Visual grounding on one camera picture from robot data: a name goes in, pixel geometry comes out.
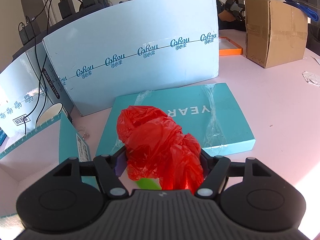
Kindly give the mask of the person in dark jacket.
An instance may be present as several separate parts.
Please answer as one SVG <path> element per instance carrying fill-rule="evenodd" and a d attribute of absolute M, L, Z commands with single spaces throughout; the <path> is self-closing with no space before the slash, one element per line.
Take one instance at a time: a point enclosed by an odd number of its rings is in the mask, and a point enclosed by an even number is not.
<path fill-rule="evenodd" d="M 234 29 L 238 31 L 246 31 L 245 22 L 237 20 L 233 14 L 226 10 L 226 5 L 220 0 L 216 0 L 217 19 L 219 30 Z"/>

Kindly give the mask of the white ceramic bowl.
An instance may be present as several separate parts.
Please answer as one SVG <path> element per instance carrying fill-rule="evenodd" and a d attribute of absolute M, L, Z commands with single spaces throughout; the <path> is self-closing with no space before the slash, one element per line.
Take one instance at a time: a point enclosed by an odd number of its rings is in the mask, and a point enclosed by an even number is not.
<path fill-rule="evenodd" d="M 43 123 L 47 122 L 51 118 L 55 117 L 56 115 L 60 114 L 61 112 L 65 113 L 62 103 L 56 103 L 50 106 L 47 110 L 45 110 L 39 119 L 36 122 L 36 127 L 41 126 Z"/>

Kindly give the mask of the brown cardboard box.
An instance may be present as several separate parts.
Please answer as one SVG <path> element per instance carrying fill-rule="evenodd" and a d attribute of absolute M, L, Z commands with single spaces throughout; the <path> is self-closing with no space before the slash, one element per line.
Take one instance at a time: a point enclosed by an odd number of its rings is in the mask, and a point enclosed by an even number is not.
<path fill-rule="evenodd" d="M 301 60 L 308 18 L 276 0 L 245 0 L 246 57 L 263 68 Z"/>

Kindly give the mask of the green tube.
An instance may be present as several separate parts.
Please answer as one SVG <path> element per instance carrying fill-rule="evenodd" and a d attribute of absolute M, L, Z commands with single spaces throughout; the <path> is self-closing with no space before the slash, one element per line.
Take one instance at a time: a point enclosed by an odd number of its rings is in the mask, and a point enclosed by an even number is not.
<path fill-rule="evenodd" d="M 135 183 L 142 190 L 161 190 L 162 189 L 158 179 L 141 178 L 140 180 L 135 181 Z"/>

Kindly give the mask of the teal box lid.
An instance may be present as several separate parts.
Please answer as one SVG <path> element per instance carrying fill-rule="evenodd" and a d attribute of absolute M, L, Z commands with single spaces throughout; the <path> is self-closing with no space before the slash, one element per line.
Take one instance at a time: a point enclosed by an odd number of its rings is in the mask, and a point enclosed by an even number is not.
<path fill-rule="evenodd" d="M 192 134 L 212 157 L 250 151 L 255 145 L 251 128 L 226 83 L 147 90 L 116 98 L 102 133 L 96 155 L 113 155 L 123 143 L 116 124 L 129 106 L 161 109 L 183 133 Z"/>

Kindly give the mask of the red plastic bag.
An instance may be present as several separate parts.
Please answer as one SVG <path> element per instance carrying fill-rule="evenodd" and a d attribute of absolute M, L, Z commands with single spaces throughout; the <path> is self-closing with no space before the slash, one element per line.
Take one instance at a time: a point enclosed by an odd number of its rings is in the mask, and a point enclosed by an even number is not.
<path fill-rule="evenodd" d="M 127 174 L 131 180 L 158 179 L 163 190 L 190 190 L 204 181 L 201 146 L 191 134 L 153 106 L 121 110 L 117 134 L 124 144 Z"/>

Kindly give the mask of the large light-blue carton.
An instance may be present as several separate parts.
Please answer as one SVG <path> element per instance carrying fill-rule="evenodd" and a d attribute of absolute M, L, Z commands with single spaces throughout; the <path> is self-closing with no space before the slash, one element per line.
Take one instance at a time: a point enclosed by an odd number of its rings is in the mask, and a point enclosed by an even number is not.
<path fill-rule="evenodd" d="M 98 10 L 42 41 L 82 116 L 118 96 L 219 74 L 216 0 L 132 0 Z"/>

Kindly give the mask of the black power strip shelf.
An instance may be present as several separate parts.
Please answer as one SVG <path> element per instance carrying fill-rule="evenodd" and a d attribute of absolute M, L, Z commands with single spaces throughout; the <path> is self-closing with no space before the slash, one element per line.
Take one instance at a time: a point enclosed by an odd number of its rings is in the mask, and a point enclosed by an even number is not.
<path fill-rule="evenodd" d="M 47 0 L 46 3 L 51 4 L 52 0 Z M 36 44 L 41 43 L 42 39 L 64 27 L 65 25 L 72 23 L 84 16 L 87 16 L 98 10 L 110 7 L 112 4 L 109 0 L 97 0 L 97 3 L 90 4 L 88 7 L 84 7 L 82 0 L 59 0 L 58 7 L 62 20 L 54 25 L 50 24 L 50 21 L 46 22 L 46 26 L 43 30 L 40 30 L 37 22 L 38 16 L 33 18 L 26 18 L 26 22 L 19 23 L 18 33 L 22 42 L 22 48 L 20 48 L 13 56 L 12 59 L 17 59 L 21 54 L 28 49 L 33 48 Z"/>

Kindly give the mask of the clear plastic wrapper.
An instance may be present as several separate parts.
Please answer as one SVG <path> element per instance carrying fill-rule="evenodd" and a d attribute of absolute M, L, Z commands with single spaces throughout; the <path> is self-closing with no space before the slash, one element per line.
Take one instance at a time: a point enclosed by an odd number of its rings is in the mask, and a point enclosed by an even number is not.
<path fill-rule="evenodd" d="M 304 80 L 312 85 L 320 87 L 320 76 L 311 72 L 303 72 Z"/>

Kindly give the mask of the orange tray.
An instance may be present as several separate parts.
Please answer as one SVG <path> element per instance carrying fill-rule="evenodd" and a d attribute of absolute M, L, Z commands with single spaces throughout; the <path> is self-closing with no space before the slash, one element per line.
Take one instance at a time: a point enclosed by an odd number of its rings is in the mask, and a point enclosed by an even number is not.
<path fill-rule="evenodd" d="M 227 37 L 219 38 L 219 55 L 220 56 L 233 56 L 242 55 L 243 48 L 236 42 Z"/>

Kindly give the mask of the open teal box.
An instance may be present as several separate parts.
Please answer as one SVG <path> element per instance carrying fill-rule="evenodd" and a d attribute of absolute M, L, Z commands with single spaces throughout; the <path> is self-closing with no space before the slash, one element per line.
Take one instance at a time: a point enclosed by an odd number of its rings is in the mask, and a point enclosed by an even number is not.
<path fill-rule="evenodd" d="M 1 217 L 15 214 L 20 193 L 70 157 L 91 160 L 88 144 L 63 113 L 1 152 Z"/>

